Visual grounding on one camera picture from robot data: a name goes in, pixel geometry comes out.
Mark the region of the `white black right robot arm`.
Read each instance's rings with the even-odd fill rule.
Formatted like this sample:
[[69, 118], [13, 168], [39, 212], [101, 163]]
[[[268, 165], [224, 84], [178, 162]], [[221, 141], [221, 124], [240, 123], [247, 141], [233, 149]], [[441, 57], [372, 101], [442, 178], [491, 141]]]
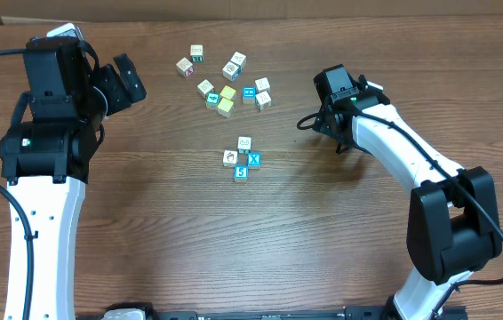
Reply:
[[335, 139], [338, 153], [378, 159], [410, 198], [406, 246], [413, 265], [380, 319], [462, 319], [444, 305], [474, 272], [502, 253], [492, 176], [443, 156], [404, 122], [381, 86], [342, 65], [313, 79], [321, 106], [311, 129]]

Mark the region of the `white acorn picture block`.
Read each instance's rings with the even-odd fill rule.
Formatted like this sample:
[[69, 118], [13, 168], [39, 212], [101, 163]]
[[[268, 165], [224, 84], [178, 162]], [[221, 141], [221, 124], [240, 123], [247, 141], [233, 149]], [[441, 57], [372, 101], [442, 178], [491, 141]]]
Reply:
[[234, 167], [238, 163], [238, 152], [234, 150], [225, 150], [222, 163], [225, 167]]

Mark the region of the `white block teal side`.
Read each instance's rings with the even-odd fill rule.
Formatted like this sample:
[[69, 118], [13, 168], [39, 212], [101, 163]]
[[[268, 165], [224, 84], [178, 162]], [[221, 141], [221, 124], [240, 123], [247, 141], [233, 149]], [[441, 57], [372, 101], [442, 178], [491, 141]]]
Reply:
[[247, 164], [250, 170], [259, 170], [262, 165], [262, 154], [260, 152], [250, 152]]

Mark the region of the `blue number five block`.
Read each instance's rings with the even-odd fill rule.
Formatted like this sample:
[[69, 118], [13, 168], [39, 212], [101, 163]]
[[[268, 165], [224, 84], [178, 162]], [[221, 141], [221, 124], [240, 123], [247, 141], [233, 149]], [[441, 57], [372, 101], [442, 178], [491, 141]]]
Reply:
[[235, 165], [234, 166], [234, 181], [235, 182], [246, 182], [249, 179], [249, 167], [247, 165]]

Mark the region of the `yellow block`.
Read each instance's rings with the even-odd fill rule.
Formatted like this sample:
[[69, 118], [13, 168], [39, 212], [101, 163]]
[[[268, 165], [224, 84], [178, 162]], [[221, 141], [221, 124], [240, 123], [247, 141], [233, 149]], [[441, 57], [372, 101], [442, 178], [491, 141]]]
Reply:
[[224, 117], [231, 117], [234, 111], [234, 105], [232, 100], [222, 98], [217, 106], [217, 111]]
[[225, 85], [220, 91], [220, 97], [226, 100], [233, 100], [236, 96], [236, 90], [228, 85]]

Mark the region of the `white block brown picture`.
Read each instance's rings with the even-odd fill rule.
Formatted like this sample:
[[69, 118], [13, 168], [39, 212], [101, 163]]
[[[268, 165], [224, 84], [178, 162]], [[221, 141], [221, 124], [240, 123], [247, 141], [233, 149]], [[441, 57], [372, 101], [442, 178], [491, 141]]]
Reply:
[[265, 108], [270, 107], [272, 104], [272, 100], [268, 91], [259, 92], [255, 96], [255, 101], [259, 110], [264, 110]]

